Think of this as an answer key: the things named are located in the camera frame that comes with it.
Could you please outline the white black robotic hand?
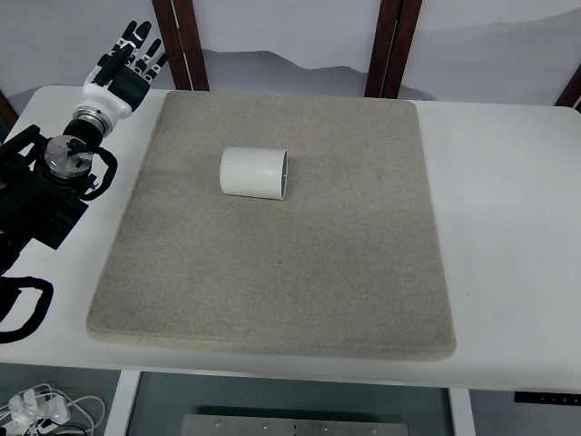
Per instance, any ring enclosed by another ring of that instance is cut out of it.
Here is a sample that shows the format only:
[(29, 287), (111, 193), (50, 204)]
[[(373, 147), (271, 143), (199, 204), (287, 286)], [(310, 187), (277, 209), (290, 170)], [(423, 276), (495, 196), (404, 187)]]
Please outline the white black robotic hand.
[[(151, 28), (150, 21), (138, 25), (132, 20), (126, 26), (109, 54), (102, 57), (85, 79), (83, 99), (74, 109), (75, 119), (83, 119), (92, 124), (116, 124), (136, 111), (150, 90), (151, 82), (168, 60), (168, 55), (163, 53), (147, 69), (162, 44), (162, 40), (156, 38), (135, 62), (135, 71), (125, 66), (128, 58), (134, 60)], [(122, 48), (127, 43), (132, 51), (130, 48)], [(144, 78), (137, 74), (144, 72)]]

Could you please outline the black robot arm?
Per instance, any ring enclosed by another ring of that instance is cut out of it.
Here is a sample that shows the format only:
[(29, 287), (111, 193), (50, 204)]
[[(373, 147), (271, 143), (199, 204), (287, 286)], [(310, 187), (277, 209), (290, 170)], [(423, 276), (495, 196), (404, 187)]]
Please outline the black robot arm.
[(88, 203), (106, 192), (118, 163), (103, 148), (116, 124), (133, 114), (168, 60), (160, 39), (143, 50), (152, 25), (131, 22), (83, 86), (83, 99), (60, 135), (31, 125), (1, 146), (1, 270), (31, 240), (57, 249)]

